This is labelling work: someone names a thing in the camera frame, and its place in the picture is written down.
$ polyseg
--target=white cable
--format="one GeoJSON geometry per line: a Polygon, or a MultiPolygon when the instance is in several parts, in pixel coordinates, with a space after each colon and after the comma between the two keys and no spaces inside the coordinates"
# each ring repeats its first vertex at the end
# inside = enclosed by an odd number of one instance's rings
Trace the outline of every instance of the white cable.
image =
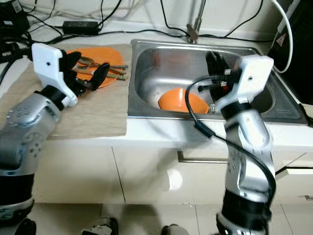
{"type": "Polygon", "coordinates": [[[273,42],[272,42],[272,45],[270,46],[271,49],[272,49],[272,47],[273,47],[273,45],[274,45],[274,43],[275,43],[275,40],[276,40],[276,37],[277,37],[278,34],[279,34],[279,32],[277,31],[277,33],[275,34],[274,40],[273,40],[273,42]]]}
{"type": "Polygon", "coordinates": [[[291,25],[289,23],[288,17],[284,11],[284,9],[281,7],[281,5],[278,3],[277,0],[272,0],[272,3],[277,7],[277,9],[279,10],[279,12],[282,14],[283,19],[286,23],[286,27],[287,27],[287,31],[288,31],[288,36],[289,36],[289,56],[288,56],[288,61],[286,64],[286,67],[284,68],[284,70],[280,71],[275,65],[274,65],[274,69],[278,72],[278,73],[284,73],[288,70],[290,63],[291,63],[291,59],[292,59],[292,54],[293,54],[293,38],[292,38],[292,31],[291,31],[291,25]]]}

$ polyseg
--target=power adapter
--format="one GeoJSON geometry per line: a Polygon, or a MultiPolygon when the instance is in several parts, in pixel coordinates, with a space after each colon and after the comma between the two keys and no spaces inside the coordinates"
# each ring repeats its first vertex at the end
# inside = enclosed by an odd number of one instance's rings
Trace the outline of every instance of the power adapter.
{"type": "Polygon", "coordinates": [[[99,27],[96,21],[64,21],[62,30],[65,34],[97,35],[99,27]]]}

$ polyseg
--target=stainless steel sink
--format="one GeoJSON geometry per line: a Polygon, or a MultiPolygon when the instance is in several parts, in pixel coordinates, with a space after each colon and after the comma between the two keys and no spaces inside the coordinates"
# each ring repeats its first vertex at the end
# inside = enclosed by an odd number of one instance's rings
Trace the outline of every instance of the stainless steel sink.
{"type": "MultiPolygon", "coordinates": [[[[161,110],[158,100],[167,91],[186,88],[193,80],[208,75],[205,56],[208,51],[222,54],[232,68],[240,56],[259,54],[254,48],[220,47],[132,40],[133,62],[129,88],[128,115],[139,118],[190,118],[188,113],[161,110]]],[[[210,92],[192,93],[214,103],[210,92]]],[[[285,90],[274,72],[264,91],[251,104],[265,121],[307,124],[298,105],[285,90]]],[[[200,119],[223,119],[221,113],[199,115],[200,119]]]]}

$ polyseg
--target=floor tile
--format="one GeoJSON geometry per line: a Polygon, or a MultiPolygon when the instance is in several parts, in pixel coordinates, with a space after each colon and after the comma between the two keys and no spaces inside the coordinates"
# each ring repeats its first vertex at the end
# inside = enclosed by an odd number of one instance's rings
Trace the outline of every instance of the floor tile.
{"type": "Polygon", "coordinates": [[[28,217],[36,221],[36,235],[79,235],[100,211],[101,204],[35,204],[28,217]]]}
{"type": "Polygon", "coordinates": [[[199,234],[195,207],[190,205],[103,205],[101,216],[116,218],[120,235],[160,235],[171,224],[199,234]]]}
{"type": "Polygon", "coordinates": [[[283,204],[284,212],[290,223],[293,234],[313,234],[313,203],[283,204]]]}
{"type": "MultiPolygon", "coordinates": [[[[216,233],[216,213],[222,208],[221,205],[196,205],[200,235],[216,233]]],[[[281,205],[273,204],[271,207],[272,221],[269,224],[269,234],[291,235],[292,231],[281,205]]]]}

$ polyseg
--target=cabinet door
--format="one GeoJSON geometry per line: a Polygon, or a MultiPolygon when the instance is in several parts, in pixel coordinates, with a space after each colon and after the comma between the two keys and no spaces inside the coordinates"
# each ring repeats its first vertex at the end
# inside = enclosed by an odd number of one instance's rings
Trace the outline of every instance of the cabinet door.
{"type": "Polygon", "coordinates": [[[287,166],[303,154],[305,154],[305,152],[285,151],[283,149],[273,150],[272,157],[275,165],[275,170],[278,171],[284,166],[287,166]]]}
{"type": "Polygon", "coordinates": [[[223,201],[226,164],[179,163],[176,149],[113,147],[113,152],[126,203],[223,201]]]}
{"type": "Polygon", "coordinates": [[[37,203],[124,203],[111,147],[47,141],[35,174],[37,203]]]}
{"type": "Polygon", "coordinates": [[[313,169],[287,169],[278,176],[277,193],[293,234],[313,231],[313,169]]]}
{"type": "Polygon", "coordinates": [[[313,167],[313,153],[306,153],[288,166],[293,167],[313,167]]]}

